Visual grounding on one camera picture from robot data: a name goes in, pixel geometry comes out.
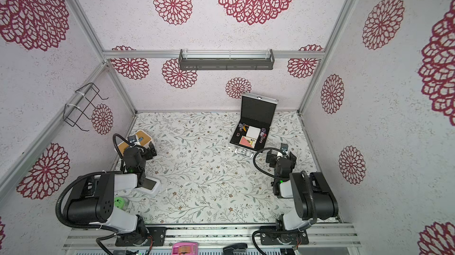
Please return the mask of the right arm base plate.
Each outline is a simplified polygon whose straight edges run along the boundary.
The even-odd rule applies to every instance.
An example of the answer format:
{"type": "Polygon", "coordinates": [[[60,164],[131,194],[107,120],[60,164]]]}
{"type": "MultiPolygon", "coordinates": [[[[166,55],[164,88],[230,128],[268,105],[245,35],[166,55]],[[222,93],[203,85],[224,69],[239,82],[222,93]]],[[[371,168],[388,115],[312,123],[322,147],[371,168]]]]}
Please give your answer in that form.
{"type": "Polygon", "coordinates": [[[297,246],[309,244],[309,238],[306,231],[286,231],[285,233],[279,233],[277,232],[276,227],[272,226],[261,226],[259,230],[261,244],[265,246],[297,246]]]}

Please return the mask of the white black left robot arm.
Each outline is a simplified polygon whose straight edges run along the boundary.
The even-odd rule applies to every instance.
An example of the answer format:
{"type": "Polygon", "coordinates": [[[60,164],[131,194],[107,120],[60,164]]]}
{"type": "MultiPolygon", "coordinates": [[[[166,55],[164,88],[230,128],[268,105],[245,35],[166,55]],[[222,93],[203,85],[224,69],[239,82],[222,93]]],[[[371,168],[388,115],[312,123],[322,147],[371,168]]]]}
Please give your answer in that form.
{"type": "Polygon", "coordinates": [[[111,231],[127,246],[143,246],[151,241],[145,221],[119,207],[115,194],[123,190],[154,197],[161,182],[146,174],[146,162],[156,157],[154,140],[140,130],[127,138],[113,135],[120,157],[120,169],[79,176],[58,197],[55,214],[70,228],[111,231]]]}

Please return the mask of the aluminium poker set case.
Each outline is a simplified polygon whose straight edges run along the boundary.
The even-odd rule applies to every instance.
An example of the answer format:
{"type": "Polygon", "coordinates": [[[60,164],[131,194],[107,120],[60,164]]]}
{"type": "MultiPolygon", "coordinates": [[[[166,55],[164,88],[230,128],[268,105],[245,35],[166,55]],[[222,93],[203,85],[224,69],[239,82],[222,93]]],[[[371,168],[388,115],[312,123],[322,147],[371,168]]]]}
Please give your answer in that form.
{"type": "Polygon", "coordinates": [[[236,124],[229,142],[236,155],[252,158],[257,151],[265,148],[277,105],[278,100],[273,98],[252,93],[244,93],[241,96],[240,120],[236,124]],[[241,137],[246,136],[249,126],[261,129],[255,148],[248,148],[239,144],[241,137]]]}

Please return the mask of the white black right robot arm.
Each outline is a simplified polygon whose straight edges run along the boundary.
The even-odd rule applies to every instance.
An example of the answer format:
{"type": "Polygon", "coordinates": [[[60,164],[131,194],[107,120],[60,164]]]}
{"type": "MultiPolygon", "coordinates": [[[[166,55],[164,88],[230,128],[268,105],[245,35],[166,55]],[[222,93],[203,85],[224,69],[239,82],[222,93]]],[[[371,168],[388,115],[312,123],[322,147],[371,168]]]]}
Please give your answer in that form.
{"type": "Polygon", "coordinates": [[[261,243],[270,245],[308,244],[307,230],[319,220],[338,216],[339,207],[335,196],[321,172],[295,172],[297,156],[288,150],[288,145],[281,148],[263,148],[252,156],[254,167],[261,173],[272,177],[273,193],[278,198],[292,199],[294,208],[276,219],[275,227],[261,227],[252,233],[252,244],[259,254],[264,255],[256,242],[261,236],[261,243]]]}

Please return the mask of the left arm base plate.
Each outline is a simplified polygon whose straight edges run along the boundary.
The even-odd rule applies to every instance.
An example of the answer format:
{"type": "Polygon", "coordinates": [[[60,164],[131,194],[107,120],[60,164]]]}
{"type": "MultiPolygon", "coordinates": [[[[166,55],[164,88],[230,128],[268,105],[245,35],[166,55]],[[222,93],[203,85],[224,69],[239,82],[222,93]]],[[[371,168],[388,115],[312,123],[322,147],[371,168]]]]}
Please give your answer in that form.
{"type": "Polygon", "coordinates": [[[116,247],[142,247],[164,245],[167,229],[165,227],[140,228],[128,234],[120,234],[115,242],[116,247]]]}

